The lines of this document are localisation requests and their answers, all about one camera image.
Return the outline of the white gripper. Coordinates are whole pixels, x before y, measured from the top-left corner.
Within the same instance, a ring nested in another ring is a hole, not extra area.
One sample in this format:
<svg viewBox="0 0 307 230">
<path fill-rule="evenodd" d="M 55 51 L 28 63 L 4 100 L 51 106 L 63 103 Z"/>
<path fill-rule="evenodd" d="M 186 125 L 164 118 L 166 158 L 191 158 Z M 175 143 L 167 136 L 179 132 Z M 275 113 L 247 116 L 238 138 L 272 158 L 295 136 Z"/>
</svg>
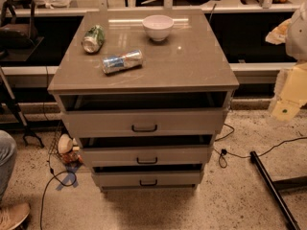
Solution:
<svg viewBox="0 0 307 230">
<path fill-rule="evenodd" d="M 276 99 L 269 105 L 271 116 L 289 122 L 307 104 L 307 62 L 299 61 L 291 69 L 281 69 L 277 75 Z"/>
</svg>

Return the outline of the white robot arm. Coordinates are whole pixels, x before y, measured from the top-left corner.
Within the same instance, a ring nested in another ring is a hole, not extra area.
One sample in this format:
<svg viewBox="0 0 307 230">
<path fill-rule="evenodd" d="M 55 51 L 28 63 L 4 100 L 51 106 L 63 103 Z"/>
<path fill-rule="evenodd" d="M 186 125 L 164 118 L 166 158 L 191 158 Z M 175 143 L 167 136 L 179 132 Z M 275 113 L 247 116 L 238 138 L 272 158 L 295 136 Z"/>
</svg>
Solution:
<svg viewBox="0 0 307 230">
<path fill-rule="evenodd" d="M 269 112 L 275 120 L 289 122 L 307 104 L 307 4 L 266 37 L 272 44 L 285 44 L 286 54 L 297 60 L 291 69 L 277 74 Z"/>
</svg>

